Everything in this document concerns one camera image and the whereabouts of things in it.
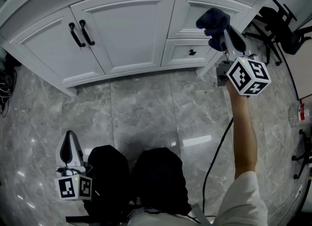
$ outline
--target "drawer knob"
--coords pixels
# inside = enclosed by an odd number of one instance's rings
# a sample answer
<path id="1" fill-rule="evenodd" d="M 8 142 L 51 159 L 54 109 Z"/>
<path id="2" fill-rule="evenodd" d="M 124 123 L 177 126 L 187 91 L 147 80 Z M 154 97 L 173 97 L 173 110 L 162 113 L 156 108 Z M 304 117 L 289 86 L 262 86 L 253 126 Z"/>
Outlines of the drawer knob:
<path id="1" fill-rule="evenodd" d="M 189 56 L 194 56 L 196 54 L 196 51 L 194 51 L 193 49 L 190 50 Z"/>

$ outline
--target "cabinet drawer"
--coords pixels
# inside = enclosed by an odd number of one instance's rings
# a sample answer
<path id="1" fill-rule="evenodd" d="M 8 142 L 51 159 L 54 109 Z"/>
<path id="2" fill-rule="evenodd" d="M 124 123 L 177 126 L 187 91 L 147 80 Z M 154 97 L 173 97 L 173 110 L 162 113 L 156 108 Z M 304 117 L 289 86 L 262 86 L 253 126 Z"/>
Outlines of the cabinet drawer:
<path id="1" fill-rule="evenodd" d="M 196 21 L 210 8 L 218 8 L 231 17 L 237 27 L 251 7 L 234 0 L 175 0 L 168 38 L 207 38 Z"/>
<path id="2" fill-rule="evenodd" d="M 167 39 L 162 66 L 208 63 L 213 57 L 207 39 Z"/>

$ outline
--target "black door handle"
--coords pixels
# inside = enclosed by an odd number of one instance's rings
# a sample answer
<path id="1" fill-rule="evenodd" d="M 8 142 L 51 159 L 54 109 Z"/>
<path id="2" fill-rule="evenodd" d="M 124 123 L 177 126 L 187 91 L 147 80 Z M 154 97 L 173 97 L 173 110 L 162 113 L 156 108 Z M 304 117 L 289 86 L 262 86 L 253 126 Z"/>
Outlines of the black door handle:
<path id="1" fill-rule="evenodd" d="M 86 21 L 85 20 L 80 20 L 79 21 L 79 24 L 81 26 L 81 30 L 82 30 L 82 33 L 83 33 L 83 36 L 84 38 L 86 39 L 86 41 L 88 42 L 89 45 L 94 45 L 95 42 L 94 41 L 91 41 L 89 36 L 88 36 L 88 33 L 86 32 L 86 30 L 84 29 L 84 26 L 86 25 Z"/>
<path id="2" fill-rule="evenodd" d="M 194 56 L 197 52 L 194 51 L 193 49 L 190 50 L 189 56 Z"/>
<path id="3" fill-rule="evenodd" d="M 74 32 L 75 24 L 73 22 L 71 22 L 68 26 L 70 27 L 70 33 L 72 34 L 72 36 L 73 36 L 75 42 L 78 44 L 78 46 L 80 48 L 84 47 L 86 44 L 85 43 L 81 43 L 79 41 L 78 37 L 76 36 L 75 32 Z"/>

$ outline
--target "gray tile floor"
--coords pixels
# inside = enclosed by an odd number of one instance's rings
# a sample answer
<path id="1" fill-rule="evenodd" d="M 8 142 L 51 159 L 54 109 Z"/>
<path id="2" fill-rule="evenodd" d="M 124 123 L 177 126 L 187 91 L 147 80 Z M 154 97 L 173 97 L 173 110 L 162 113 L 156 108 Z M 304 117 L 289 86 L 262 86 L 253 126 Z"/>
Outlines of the gray tile floor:
<path id="1" fill-rule="evenodd" d="M 264 60 L 264 46 L 248 42 Z M 298 103 L 290 75 L 284 63 L 268 70 L 273 82 L 250 98 L 250 108 L 260 193 L 269 225 L 276 226 L 284 217 L 280 225 L 286 225 L 298 207 L 294 193 L 305 184 L 308 170 L 293 180 L 300 163 L 291 156 L 303 146 L 299 129 L 288 123 L 288 109 Z M 84 85 L 73 98 L 25 67 L 18 74 L 9 113 L 0 119 L 0 216 L 8 225 L 60 226 L 66 225 L 64 216 L 86 215 L 82 202 L 62 202 L 55 190 L 55 149 L 67 130 L 78 135 L 85 155 L 96 146 L 112 145 L 130 167 L 143 150 L 168 147 L 183 161 L 189 202 L 202 201 L 206 171 L 232 117 L 227 91 L 216 86 L 215 67 L 203 78 L 187 69 Z M 208 214 L 216 215 L 234 180 L 232 138 L 229 132 L 208 178 Z"/>

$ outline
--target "office chair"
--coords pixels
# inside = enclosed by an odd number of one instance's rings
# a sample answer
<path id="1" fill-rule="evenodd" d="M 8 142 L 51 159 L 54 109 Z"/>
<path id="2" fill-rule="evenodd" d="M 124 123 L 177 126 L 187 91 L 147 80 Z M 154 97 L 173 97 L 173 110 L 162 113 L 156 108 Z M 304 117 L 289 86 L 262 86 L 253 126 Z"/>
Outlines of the office chair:
<path id="1" fill-rule="evenodd" d="M 310 163 L 312 163 L 312 158 L 310 159 L 310 156 L 312 156 L 311 138 L 307 137 L 305 132 L 302 130 L 299 131 L 299 134 L 303 136 L 304 154 L 302 154 L 300 157 L 296 157 L 295 155 L 292 156 L 292 161 L 298 161 L 300 159 L 303 159 L 300 172 L 299 172 L 299 174 L 295 174 L 293 176 L 294 179 L 299 179 L 305 165 L 309 165 Z"/>
<path id="2" fill-rule="evenodd" d="M 259 11 L 261 16 L 259 15 L 255 16 L 256 20 L 259 20 L 266 24 L 265 30 L 270 31 L 271 34 L 268 36 L 254 22 L 251 22 L 251 25 L 255 27 L 259 35 L 254 34 L 254 33 L 249 33 L 249 32 L 245 32 L 243 33 L 243 35 L 250 36 L 250 37 L 263 41 L 263 43 L 266 46 L 266 51 L 267 51 L 266 64 L 268 65 L 270 63 L 270 52 L 272 50 L 278 59 L 278 62 L 276 62 L 276 65 L 279 66 L 282 63 L 282 59 L 279 53 L 277 52 L 274 44 L 277 45 L 285 61 L 285 57 L 278 43 L 281 44 L 285 53 L 290 54 L 290 55 L 295 55 L 297 51 L 300 49 L 300 47 L 302 46 L 302 44 L 305 41 L 311 39 L 311 37 L 305 37 L 304 34 L 311 32 L 312 26 L 303 28 L 303 29 L 298 29 L 292 32 L 289 28 L 289 23 L 291 22 L 292 19 L 297 21 L 297 18 L 294 16 L 294 14 L 285 4 L 284 6 L 288 12 L 280 5 L 278 1 L 273 0 L 273 2 L 277 5 L 278 11 L 275 11 L 274 9 L 269 8 L 269 7 L 262 7 L 261 10 Z"/>

